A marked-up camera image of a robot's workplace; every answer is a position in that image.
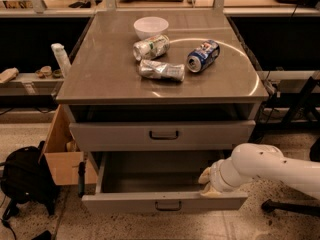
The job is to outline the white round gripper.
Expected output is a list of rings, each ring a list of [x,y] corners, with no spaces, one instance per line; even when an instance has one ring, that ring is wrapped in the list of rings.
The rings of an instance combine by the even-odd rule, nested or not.
[[[205,198],[216,198],[220,192],[231,192],[240,186],[240,175],[236,171],[231,160],[219,160],[214,162],[211,167],[207,167],[199,176],[199,184],[207,184],[200,195]]]

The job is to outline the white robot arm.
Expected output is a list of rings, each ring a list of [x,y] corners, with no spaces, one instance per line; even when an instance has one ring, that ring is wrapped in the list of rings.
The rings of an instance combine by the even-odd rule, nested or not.
[[[227,159],[207,167],[198,182],[200,195],[215,198],[254,180],[282,182],[313,198],[320,199],[320,163],[287,158],[275,146],[244,143],[236,146]]]

